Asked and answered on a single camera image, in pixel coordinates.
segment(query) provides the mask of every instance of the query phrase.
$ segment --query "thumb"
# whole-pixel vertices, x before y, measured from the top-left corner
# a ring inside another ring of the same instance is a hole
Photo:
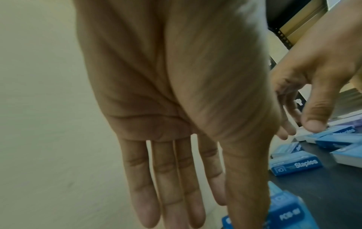
[[[302,125],[313,133],[324,131],[339,91],[350,77],[345,71],[317,71],[312,81],[310,97],[302,112]]]

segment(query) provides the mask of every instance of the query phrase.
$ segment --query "fingernail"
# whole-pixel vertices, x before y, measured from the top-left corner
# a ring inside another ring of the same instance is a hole
[[[318,120],[309,120],[304,127],[310,132],[319,133],[325,130],[326,124]]]

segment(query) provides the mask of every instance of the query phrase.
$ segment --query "dark table surface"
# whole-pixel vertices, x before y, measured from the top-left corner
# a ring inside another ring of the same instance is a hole
[[[320,229],[362,229],[362,168],[338,164],[330,151],[302,142],[324,168],[275,177],[270,180],[283,190],[300,196]]]

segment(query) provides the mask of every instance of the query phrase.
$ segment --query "hand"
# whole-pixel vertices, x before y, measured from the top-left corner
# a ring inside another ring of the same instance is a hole
[[[261,228],[270,201],[268,149],[280,122],[267,78],[262,3],[75,1],[89,79],[119,139],[132,204],[145,227],[154,227],[161,213],[167,229],[204,223],[190,144],[200,129],[215,200],[227,202],[236,229]]]
[[[281,105],[281,139],[296,133],[288,113],[308,131],[326,128],[341,88],[362,64],[362,1],[342,1],[322,17],[271,71]],[[310,97],[300,114],[295,96],[312,84]]]

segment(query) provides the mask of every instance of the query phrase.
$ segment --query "human hand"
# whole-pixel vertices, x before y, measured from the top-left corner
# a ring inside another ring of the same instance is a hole
[[[271,71],[271,80],[282,111],[277,135],[287,139],[295,128],[283,109],[308,131],[326,128],[341,88],[362,65],[362,1],[342,1],[323,16]],[[295,96],[312,84],[302,114]]]
[[[149,228],[161,213],[167,229],[202,226],[190,144],[200,129],[215,200],[227,202],[236,229],[261,228],[270,201],[268,149],[279,127],[267,78],[263,1],[154,3],[75,1],[89,79],[119,139],[136,213]]]

